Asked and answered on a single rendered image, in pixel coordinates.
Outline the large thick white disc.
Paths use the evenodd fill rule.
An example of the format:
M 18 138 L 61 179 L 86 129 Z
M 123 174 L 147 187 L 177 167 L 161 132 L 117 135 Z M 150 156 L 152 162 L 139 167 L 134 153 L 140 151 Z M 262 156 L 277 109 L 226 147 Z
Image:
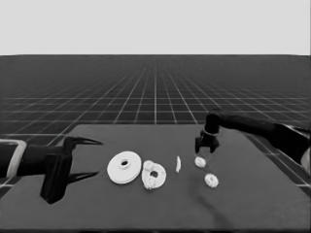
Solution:
M 107 174 L 113 183 L 126 184 L 134 181 L 141 172 L 142 159 L 134 151 L 116 154 L 108 163 Z

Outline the white round carrier with pins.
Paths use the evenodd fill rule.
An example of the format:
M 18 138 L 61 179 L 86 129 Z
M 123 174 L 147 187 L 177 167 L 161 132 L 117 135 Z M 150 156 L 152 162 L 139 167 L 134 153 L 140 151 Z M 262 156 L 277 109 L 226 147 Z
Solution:
M 154 177 L 156 180 L 156 185 L 153 189 L 155 189 L 155 188 L 159 188 L 162 185 L 164 185 L 166 181 L 166 171 L 162 165 L 154 162 L 154 169 L 152 171 L 146 171 L 143 168 L 141 177 L 142 177 L 143 184 L 146 178 Z

